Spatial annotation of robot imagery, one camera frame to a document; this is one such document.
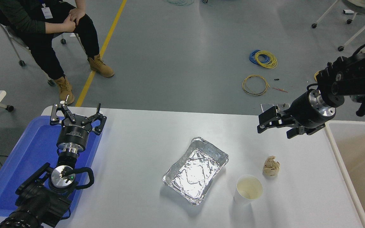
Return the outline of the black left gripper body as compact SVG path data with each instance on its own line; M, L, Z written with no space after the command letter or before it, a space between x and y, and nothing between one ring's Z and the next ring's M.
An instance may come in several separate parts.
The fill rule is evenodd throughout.
M90 123L86 126L71 123L69 125L62 125L62 129L57 140L57 147L59 149L64 149L66 145L75 144L75 148L85 149L91 130L92 125Z

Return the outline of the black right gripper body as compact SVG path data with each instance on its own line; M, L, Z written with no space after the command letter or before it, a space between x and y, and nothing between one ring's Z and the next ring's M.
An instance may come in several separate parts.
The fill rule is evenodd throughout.
M295 99L287 113L306 128L316 128L325 123L325 118L320 112L322 105L317 101L317 91L307 91Z

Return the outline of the person's right hand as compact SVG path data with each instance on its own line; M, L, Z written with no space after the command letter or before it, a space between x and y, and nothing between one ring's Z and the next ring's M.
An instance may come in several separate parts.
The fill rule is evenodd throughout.
M75 22L72 21L71 19L72 15L68 14L67 18L64 20L64 22L62 23L63 25L63 32L73 32L75 30Z

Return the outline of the person's left hand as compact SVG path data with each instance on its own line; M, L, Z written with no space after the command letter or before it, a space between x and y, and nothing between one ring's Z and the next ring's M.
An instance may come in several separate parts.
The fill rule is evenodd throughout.
M84 17L86 14L86 10L83 8L74 8L69 11L70 20L75 22L78 25L80 19Z

